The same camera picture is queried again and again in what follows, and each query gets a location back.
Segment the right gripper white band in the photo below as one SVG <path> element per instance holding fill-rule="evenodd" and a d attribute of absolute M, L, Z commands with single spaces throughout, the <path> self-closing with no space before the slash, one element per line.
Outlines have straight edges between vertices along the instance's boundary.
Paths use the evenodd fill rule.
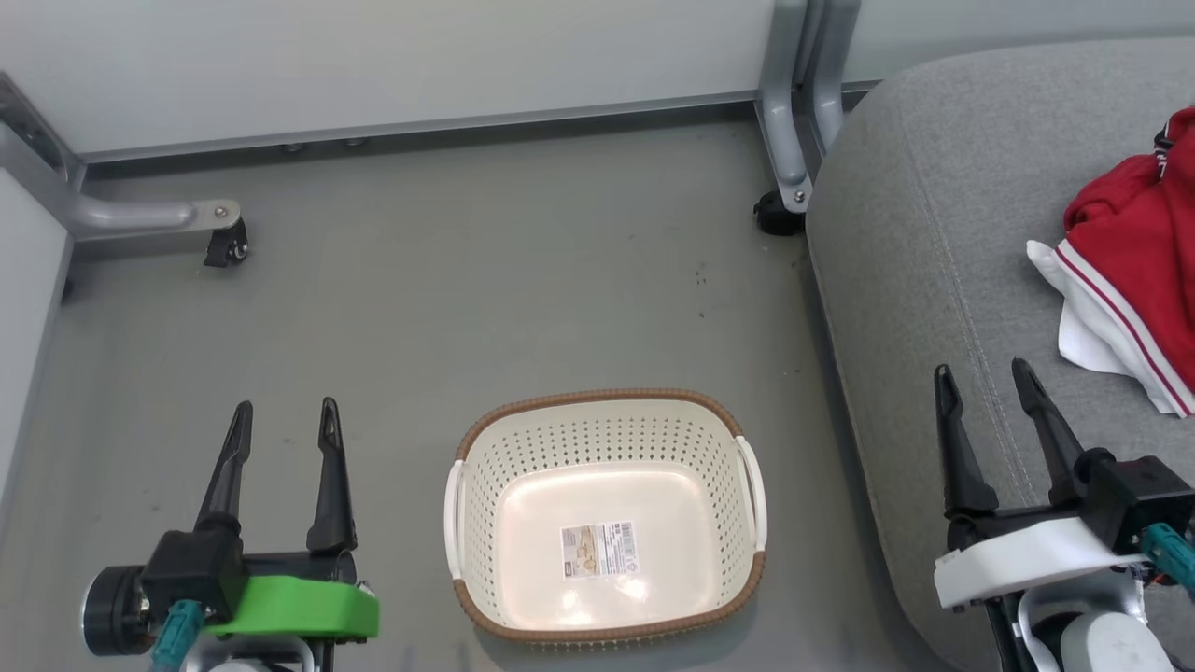
<path fill-rule="evenodd" d="M 1009 595 L 1093 572 L 1151 563 L 1147 531 L 1183 534 L 1195 520 L 1195 485 L 1156 456 L 1117 460 L 1105 448 L 1084 452 L 1032 365 L 1013 358 L 1021 409 L 1032 420 L 1050 478 L 1050 508 L 978 519 L 980 540 L 934 566 L 940 607 Z M 987 517 L 999 508 L 962 421 L 960 387 L 949 365 L 934 367 L 934 423 L 944 515 Z"/>

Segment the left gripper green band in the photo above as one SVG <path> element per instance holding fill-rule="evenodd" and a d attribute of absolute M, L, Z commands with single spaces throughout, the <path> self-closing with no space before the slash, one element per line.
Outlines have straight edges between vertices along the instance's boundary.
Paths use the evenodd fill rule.
<path fill-rule="evenodd" d="M 332 646 L 376 637 L 380 601 L 358 587 L 350 554 L 358 548 L 358 534 L 337 401 L 323 399 L 317 427 L 323 462 L 307 552 L 243 550 L 239 511 L 253 417 L 251 401 L 235 405 L 195 531 L 163 533 L 145 566 L 108 567 L 92 580 L 81 604 L 90 654 L 151 653 L 168 607 L 182 599 L 198 601 L 206 613 L 190 653 L 204 635 Z"/>

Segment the red shorts white lining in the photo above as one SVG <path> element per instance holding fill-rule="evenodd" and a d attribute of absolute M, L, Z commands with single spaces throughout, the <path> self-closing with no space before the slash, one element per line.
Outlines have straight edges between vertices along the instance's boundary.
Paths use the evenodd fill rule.
<path fill-rule="evenodd" d="M 1064 297 L 1058 347 L 1135 379 L 1158 413 L 1195 415 L 1195 153 L 1135 155 L 1089 183 L 1062 242 L 1027 256 Z"/>

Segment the grey fabric sofa seat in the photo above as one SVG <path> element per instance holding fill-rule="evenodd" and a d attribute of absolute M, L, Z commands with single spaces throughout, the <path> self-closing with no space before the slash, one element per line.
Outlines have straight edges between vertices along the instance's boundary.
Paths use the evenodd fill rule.
<path fill-rule="evenodd" d="M 1159 456 L 1195 485 L 1195 417 L 1058 350 L 1061 294 L 1028 242 L 1054 245 L 1085 184 L 1147 152 L 1195 104 L 1195 35 L 972 51 L 888 77 L 848 114 L 807 216 L 836 369 L 887 572 L 934 656 L 1000 672 L 989 621 L 940 607 L 946 552 L 932 374 L 951 366 L 983 477 L 1005 507 L 1049 477 L 1010 365 L 1025 358 L 1085 446 Z"/>

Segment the cream perforated laundry basket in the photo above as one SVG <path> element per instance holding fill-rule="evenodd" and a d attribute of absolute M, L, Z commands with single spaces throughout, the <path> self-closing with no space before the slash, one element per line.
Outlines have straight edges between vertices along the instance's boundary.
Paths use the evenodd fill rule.
<path fill-rule="evenodd" d="M 766 566 L 755 451 L 731 413 L 682 387 L 517 401 L 479 419 L 443 495 L 445 562 L 492 637 L 598 647 L 729 621 Z M 641 573 L 563 578 L 560 529 L 633 523 Z"/>

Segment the black caster wheel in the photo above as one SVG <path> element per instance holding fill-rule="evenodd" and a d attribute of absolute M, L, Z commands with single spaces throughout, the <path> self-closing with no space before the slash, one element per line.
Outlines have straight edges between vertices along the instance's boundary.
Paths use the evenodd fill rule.
<path fill-rule="evenodd" d="M 206 246 L 204 265 L 226 269 L 243 264 L 249 256 L 247 226 L 238 218 L 223 230 L 213 230 Z"/>
<path fill-rule="evenodd" d="M 782 195 L 777 190 L 764 194 L 756 204 L 752 206 L 752 218 L 759 230 L 767 236 L 791 237 L 805 230 L 805 213 L 790 212 L 782 203 Z"/>

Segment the paper label sticker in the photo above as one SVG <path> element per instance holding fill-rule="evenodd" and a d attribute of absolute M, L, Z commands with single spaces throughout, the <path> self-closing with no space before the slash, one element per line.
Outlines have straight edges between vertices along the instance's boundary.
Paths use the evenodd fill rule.
<path fill-rule="evenodd" d="M 626 578 L 641 573 L 639 537 L 633 523 L 560 529 L 563 578 Z"/>

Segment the grey metal frame leg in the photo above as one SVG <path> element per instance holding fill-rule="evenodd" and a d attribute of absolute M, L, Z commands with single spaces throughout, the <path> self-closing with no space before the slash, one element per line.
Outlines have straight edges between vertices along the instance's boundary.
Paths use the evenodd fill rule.
<path fill-rule="evenodd" d="M 212 234 L 243 218 L 232 200 L 114 203 L 82 191 L 86 164 L 0 71 L 0 169 L 81 242 L 183 233 Z"/>
<path fill-rule="evenodd" d="M 774 0 L 756 118 L 782 203 L 807 212 L 819 167 L 846 111 L 845 65 L 862 0 Z"/>

